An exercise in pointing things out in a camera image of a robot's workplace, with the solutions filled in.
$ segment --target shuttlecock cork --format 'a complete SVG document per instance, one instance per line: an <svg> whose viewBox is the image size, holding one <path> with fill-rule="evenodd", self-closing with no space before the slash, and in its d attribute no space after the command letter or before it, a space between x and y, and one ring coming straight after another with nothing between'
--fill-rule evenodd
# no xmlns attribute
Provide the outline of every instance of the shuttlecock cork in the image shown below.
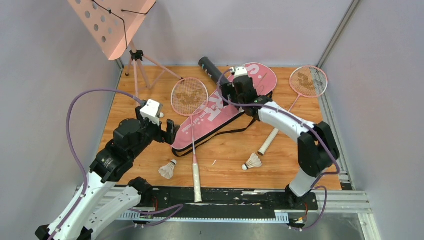
<svg viewBox="0 0 424 240"><path fill-rule="evenodd" d="M170 163L159 168L159 174L166 179L171 179L174 176L175 165L177 165L177 160L173 159Z"/></svg>
<svg viewBox="0 0 424 240"><path fill-rule="evenodd" d="M258 155L256 155L256 153L252 153L249 160L247 160L245 164L241 165L241 169L246 171L251 168L259 168L260 166L262 166L262 162Z"/></svg>

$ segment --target white wall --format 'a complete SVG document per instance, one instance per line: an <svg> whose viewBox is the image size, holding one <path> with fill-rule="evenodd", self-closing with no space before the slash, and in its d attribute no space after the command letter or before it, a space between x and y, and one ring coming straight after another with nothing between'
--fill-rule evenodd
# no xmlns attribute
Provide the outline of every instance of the white wall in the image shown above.
<svg viewBox="0 0 424 240"><path fill-rule="evenodd" d="M384 240L422 239L424 2L362 1L324 65L349 172Z"/></svg>
<svg viewBox="0 0 424 240"><path fill-rule="evenodd" d="M134 43L166 65L315 65L350 2L157 0Z"/></svg>
<svg viewBox="0 0 424 240"><path fill-rule="evenodd" d="M119 69L67 1L0 5L0 239L31 240L83 181L66 139L69 104L84 90L116 87ZM86 168L112 99L93 93L75 105L71 133Z"/></svg>

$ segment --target wooden tabletop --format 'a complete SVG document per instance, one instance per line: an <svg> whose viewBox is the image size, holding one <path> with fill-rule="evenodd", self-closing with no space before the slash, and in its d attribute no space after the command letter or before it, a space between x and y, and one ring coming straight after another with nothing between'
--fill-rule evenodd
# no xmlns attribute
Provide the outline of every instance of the wooden tabletop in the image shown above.
<svg viewBox="0 0 424 240"><path fill-rule="evenodd" d="M198 66L172 66L169 69L183 78L200 79L206 85L209 93L212 93L217 87ZM224 71L228 67L219 67L219 69ZM295 68L274 67L271 69L278 78L272 98L282 108L288 110L297 97L297 94L289 86L289 77ZM153 81L162 72L162 69L157 66L145 66L145 70L150 81ZM142 88L145 84L142 75L138 73L138 76L138 82ZM152 89L140 90L140 99L153 99L163 104L162 112L165 114L165 117L161 119L163 123L166 123L167 119L171 119L175 124L180 125L187 119L176 114L171 107L171 91L177 81L176 77L166 72ZM125 76L124 71L118 89L135 94L134 83L133 70L131 69L129 76ZM113 131L122 120L136 117L135 107L134 100L116 94L104 129L100 149L103 149L105 144L113 138ZM291 112L308 121L315 123L322 121L320 105L316 98L301 97ZM243 115L220 131L245 128L251 120L249 116ZM242 170L242 164L249 159L252 153L258 151L272 130L273 127L268 124L255 122L245 132L223 134L197 148L196 155L200 167L201 186L284 189L296 176L299 164L296 143L282 132L278 133L265 155L260 157L262 167L251 168L247 171ZM177 160L177 165L174 169L173 178L168 180L163 178L158 170L172 159ZM154 141L134 161L134 167L123 176L119 183L126 185L130 180L142 177L153 186L192 187L192 161L192 154L185 157L175 157L169 145ZM329 190L341 189L339 178L336 175L323 177L319 185L324 185Z"/></svg>

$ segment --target gray floor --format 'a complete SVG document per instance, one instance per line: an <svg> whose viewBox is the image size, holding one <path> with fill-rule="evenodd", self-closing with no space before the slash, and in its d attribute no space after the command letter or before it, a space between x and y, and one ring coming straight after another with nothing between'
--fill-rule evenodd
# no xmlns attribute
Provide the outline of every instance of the gray floor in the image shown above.
<svg viewBox="0 0 424 240"><path fill-rule="evenodd" d="M317 214L308 215L309 223ZM130 221L115 221L98 237L103 240ZM296 232L287 225L262 223L165 222L154 227L130 228L108 240L364 240L357 214L327 213L310 230Z"/></svg>

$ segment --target badminton racket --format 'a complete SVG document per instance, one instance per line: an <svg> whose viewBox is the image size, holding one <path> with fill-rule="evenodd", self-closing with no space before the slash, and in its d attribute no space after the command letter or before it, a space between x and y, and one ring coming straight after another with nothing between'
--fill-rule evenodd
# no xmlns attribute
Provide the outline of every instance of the badminton racket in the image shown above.
<svg viewBox="0 0 424 240"><path fill-rule="evenodd" d="M176 83L171 93L171 106L182 116L190 117L191 139L193 143L193 184L194 202L202 202L199 165L196 157L195 124L200 124L199 119L193 122L193 116L203 112L208 105L209 94L206 86L196 78L184 78Z"/></svg>
<svg viewBox="0 0 424 240"><path fill-rule="evenodd" d="M289 84L291 89L297 93L297 98L291 105L289 112L299 100L300 97L318 98L323 95L327 89L329 80L326 73L316 66L302 66L296 69L290 76ZM263 145L257 151L257 154L263 156L273 140L276 138L279 130L274 128L265 140Z"/></svg>

